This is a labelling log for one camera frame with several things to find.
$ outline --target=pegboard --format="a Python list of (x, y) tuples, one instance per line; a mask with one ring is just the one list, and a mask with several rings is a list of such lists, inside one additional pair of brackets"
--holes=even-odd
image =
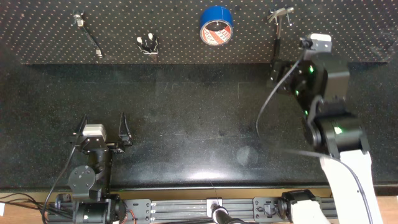
[[(226, 44), (201, 41), (200, 16), (223, 6), (233, 16), (234, 34)], [(264, 63), (272, 58), (276, 25), (270, 9), (293, 6), (282, 27), (282, 59), (301, 53), (299, 37), (330, 34), (333, 52), (350, 62), (388, 62), (396, 51), (395, 1), (360, 0), (0, 0), (0, 43), (21, 63), (152, 63), (136, 46), (136, 37), (159, 37), (158, 63)], [(72, 26), (73, 10), (84, 10), (86, 26), (104, 58)]]

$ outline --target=roll of tape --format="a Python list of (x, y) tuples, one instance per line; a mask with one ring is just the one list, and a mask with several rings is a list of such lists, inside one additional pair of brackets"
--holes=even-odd
[(221, 6), (206, 9), (200, 17), (200, 38), (204, 43), (219, 46), (227, 43), (233, 34), (231, 12)]

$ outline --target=black table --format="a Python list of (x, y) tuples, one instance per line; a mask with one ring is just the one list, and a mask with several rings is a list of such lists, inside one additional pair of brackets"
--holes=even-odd
[[(366, 128), (376, 185), (398, 183), (396, 62), (349, 65), (348, 107)], [(317, 159), (279, 152), (311, 150), (292, 96), (271, 101), (256, 136), (269, 64), (1, 63), (0, 190), (48, 190), (80, 118), (88, 114), (116, 139), (122, 111), (134, 147), (114, 157), (113, 190), (328, 185)], [(86, 160), (74, 155), (61, 189)]]

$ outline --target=green led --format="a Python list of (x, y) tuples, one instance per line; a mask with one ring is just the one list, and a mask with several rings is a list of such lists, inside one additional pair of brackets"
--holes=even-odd
[(339, 128), (339, 127), (335, 127), (335, 133), (336, 134), (341, 134), (341, 133), (343, 133), (343, 130), (341, 128)]

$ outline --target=round stain on table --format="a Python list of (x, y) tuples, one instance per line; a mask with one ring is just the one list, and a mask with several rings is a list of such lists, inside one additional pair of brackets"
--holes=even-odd
[(252, 166), (257, 164), (259, 153), (253, 147), (244, 146), (238, 150), (236, 159), (242, 166)]

